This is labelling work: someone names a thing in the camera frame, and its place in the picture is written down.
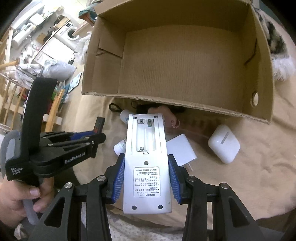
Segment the person's left hand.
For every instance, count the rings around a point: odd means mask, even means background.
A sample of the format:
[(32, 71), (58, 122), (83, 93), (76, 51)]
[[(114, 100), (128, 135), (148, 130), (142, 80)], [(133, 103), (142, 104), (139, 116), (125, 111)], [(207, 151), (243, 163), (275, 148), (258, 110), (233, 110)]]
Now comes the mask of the person's left hand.
[(39, 187), (3, 178), (1, 184), (1, 222), (15, 228), (27, 216), (23, 200), (34, 200), (35, 212), (44, 212), (54, 198), (54, 178), (45, 178)]

